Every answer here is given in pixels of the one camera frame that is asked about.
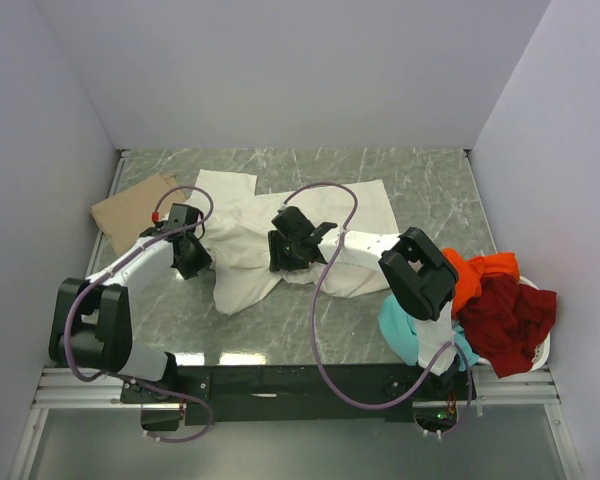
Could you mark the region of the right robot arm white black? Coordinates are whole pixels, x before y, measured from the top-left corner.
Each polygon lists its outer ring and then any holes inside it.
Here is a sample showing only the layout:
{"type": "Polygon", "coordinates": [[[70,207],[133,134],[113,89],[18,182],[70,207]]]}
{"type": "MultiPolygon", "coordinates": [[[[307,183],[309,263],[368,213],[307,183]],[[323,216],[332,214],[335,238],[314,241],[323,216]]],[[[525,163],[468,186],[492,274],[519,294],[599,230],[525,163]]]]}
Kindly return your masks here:
{"type": "Polygon", "coordinates": [[[416,327],[424,395],[440,399],[454,386],[458,370],[453,341],[452,302],[459,279],[456,269],[433,241],[411,227],[401,234],[349,230],[332,222],[315,226],[300,211],[286,207],[273,218],[268,233],[269,269],[306,270],[314,264],[336,264],[380,272],[399,306],[416,327]]]}

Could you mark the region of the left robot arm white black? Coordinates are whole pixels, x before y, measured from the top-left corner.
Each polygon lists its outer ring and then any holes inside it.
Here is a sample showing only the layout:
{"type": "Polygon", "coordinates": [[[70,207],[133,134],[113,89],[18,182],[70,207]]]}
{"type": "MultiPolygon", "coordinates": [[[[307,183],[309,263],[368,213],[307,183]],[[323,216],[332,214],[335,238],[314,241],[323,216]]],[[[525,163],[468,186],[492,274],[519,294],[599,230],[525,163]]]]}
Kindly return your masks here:
{"type": "Polygon", "coordinates": [[[173,204],[165,220],[140,234],[129,251],[85,279],[68,278],[56,297],[48,345],[52,361],[144,380],[156,401],[173,399],[180,378],[173,354],[133,341],[130,301],[168,269],[187,280],[211,264],[195,234],[201,210],[173,204]]]}

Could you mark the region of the cream white t shirt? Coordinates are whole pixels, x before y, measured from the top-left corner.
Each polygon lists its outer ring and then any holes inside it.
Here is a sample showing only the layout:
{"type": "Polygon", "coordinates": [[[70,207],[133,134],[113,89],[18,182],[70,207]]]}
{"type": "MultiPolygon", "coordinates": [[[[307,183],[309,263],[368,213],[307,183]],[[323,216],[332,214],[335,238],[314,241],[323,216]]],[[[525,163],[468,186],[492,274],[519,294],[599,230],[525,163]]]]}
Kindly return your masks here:
{"type": "Polygon", "coordinates": [[[216,309],[233,315],[263,300],[281,281],[316,283],[329,254],[320,254],[312,233],[337,234],[349,219],[352,232],[395,234],[398,225],[383,181],[320,187],[299,195],[258,194],[254,175],[202,170],[189,204],[214,203],[202,245],[213,260],[216,309]]]}

